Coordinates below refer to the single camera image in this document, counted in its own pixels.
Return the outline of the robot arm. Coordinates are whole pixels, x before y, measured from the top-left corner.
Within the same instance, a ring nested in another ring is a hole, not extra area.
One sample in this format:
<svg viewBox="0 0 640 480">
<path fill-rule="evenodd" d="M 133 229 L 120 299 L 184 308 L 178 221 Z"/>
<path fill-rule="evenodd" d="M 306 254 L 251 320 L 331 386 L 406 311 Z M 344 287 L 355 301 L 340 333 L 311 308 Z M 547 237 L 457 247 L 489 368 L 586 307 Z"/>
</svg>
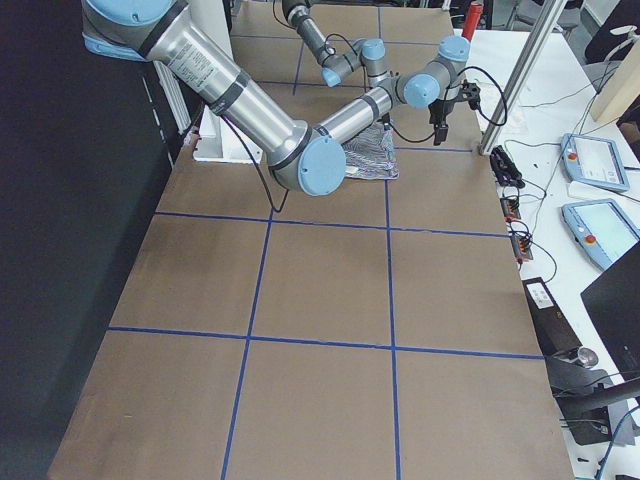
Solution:
<svg viewBox="0 0 640 480">
<path fill-rule="evenodd" d="M 381 38 L 348 40 L 338 33 L 324 35 L 311 16 L 313 1 L 282 1 L 286 25 L 296 31 L 321 69 L 328 87 L 343 83 L 363 71 L 363 83 L 373 88 L 391 77 L 386 47 Z"/>
<path fill-rule="evenodd" d="M 392 76 L 379 38 L 361 39 L 337 54 L 310 15 L 311 2 L 285 1 L 288 25 L 322 68 L 327 86 L 358 68 L 369 89 L 317 126 L 291 118 L 213 39 L 196 26 L 185 1 L 84 1 L 83 36 L 88 50 L 134 61 L 158 61 L 190 87 L 213 114 L 238 128 L 265 154 L 274 180 L 310 196 L 334 192 L 346 174 L 343 145 L 396 105 L 448 113 L 455 102 L 470 43 L 444 38 L 422 69 Z"/>
</svg>

